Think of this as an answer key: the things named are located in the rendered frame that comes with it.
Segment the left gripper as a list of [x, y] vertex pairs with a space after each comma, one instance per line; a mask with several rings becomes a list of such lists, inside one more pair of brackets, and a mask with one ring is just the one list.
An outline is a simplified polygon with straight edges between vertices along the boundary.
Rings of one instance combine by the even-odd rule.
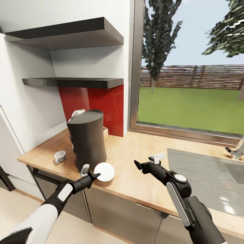
[[87, 173], [87, 176], [80, 178], [80, 182], [82, 184], [82, 190], [85, 188], [90, 189], [92, 186], [92, 183], [97, 180], [97, 177], [100, 176], [100, 173], [94, 174], [92, 171], [89, 171]]

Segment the saucer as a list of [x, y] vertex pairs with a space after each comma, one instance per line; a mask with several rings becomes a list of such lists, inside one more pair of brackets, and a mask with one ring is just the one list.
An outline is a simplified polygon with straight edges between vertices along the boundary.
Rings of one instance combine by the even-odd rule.
[[107, 182], [110, 181], [115, 174], [114, 168], [109, 163], [100, 163], [95, 167], [94, 174], [100, 173], [98, 180]]

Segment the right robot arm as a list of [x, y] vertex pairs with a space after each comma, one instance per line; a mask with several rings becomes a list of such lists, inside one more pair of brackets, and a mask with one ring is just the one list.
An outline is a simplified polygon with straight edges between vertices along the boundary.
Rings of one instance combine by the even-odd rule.
[[159, 161], [162, 158], [165, 158], [165, 153], [151, 155], [150, 162], [141, 164], [134, 160], [134, 163], [143, 174], [151, 173], [166, 186], [193, 244], [227, 244], [213, 223], [208, 208], [196, 196], [191, 196], [192, 190], [188, 180], [162, 167]]

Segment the paper coffee filter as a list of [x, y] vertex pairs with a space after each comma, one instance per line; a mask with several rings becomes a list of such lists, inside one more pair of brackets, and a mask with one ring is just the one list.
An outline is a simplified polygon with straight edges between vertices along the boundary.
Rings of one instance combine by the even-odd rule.
[[74, 111], [73, 114], [72, 114], [72, 118], [78, 116], [79, 114], [81, 114], [83, 112], [85, 112], [85, 109], [81, 109], [81, 110]]

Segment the coffee cup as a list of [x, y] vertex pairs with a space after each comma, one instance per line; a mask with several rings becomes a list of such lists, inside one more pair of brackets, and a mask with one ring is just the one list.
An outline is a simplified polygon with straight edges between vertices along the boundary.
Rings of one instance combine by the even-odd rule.
[[65, 160], [66, 152], [65, 151], [59, 151], [54, 155], [54, 158], [56, 159], [56, 163], [62, 162]]

